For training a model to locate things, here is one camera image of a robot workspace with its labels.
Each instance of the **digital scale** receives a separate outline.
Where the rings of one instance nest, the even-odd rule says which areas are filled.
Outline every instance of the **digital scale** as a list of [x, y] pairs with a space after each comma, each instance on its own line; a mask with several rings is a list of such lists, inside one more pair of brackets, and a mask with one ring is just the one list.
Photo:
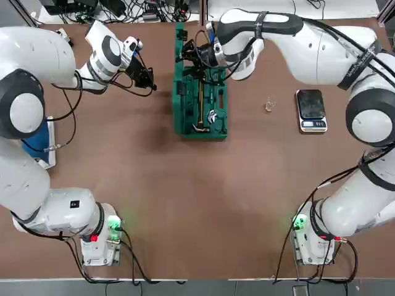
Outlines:
[[302, 133], [324, 133], [328, 130], [322, 93], [318, 89], [298, 90], [296, 105]]

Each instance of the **green toolbox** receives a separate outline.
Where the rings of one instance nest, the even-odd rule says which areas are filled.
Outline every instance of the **green toolbox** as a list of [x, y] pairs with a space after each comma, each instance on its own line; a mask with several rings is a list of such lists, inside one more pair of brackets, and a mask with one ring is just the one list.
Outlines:
[[[183, 24], [176, 25], [175, 57], [181, 55], [187, 32]], [[188, 139], [225, 139], [227, 125], [227, 85], [205, 83], [188, 74], [194, 66], [184, 65], [181, 60], [175, 64], [173, 80], [173, 120], [177, 134]], [[205, 77], [211, 81], [224, 79], [224, 68], [206, 69]]]

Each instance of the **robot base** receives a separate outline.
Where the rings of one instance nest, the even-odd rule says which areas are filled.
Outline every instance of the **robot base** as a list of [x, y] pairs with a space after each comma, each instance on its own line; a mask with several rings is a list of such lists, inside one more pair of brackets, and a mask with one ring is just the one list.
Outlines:
[[85, 242], [81, 239], [81, 251], [85, 266], [119, 265], [120, 263], [120, 240], [113, 237], [109, 221], [112, 217], [118, 218], [114, 208], [108, 203], [101, 204], [104, 210], [103, 229], [97, 237], [97, 241]]
[[310, 223], [311, 202], [308, 202], [295, 219], [292, 230], [292, 241], [296, 261], [303, 265], [323, 265], [329, 246], [325, 264], [332, 261], [335, 241], [323, 240], [315, 234]]

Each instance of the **green indicator light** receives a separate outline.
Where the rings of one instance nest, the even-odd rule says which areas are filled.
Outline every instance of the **green indicator light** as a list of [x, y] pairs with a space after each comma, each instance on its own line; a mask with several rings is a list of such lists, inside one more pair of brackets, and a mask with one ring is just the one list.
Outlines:
[[121, 219], [115, 215], [109, 216], [108, 227], [111, 229], [120, 228], [121, 227]]
[[299, 214], [294, 222], [294, 229], [301, 230], [304, 229], [304, 225], [307, 221], [307, 216], [305, 214]]

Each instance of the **blue object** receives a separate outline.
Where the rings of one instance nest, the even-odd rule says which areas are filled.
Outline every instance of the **blue object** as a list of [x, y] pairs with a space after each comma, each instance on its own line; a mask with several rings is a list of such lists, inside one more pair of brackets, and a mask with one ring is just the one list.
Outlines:
[[[49, 147], [49, 131], [48, 124], [44, 120], [38, 131], [32, 135], [30, 138], [24, 139], [32, 148], [36, 150], [44, 150]], [[33, 158], [40, 158], [46, 163], [49, 162], [49, 152], [37, 152], [22, 143], [22, 149], [30, 154]]]

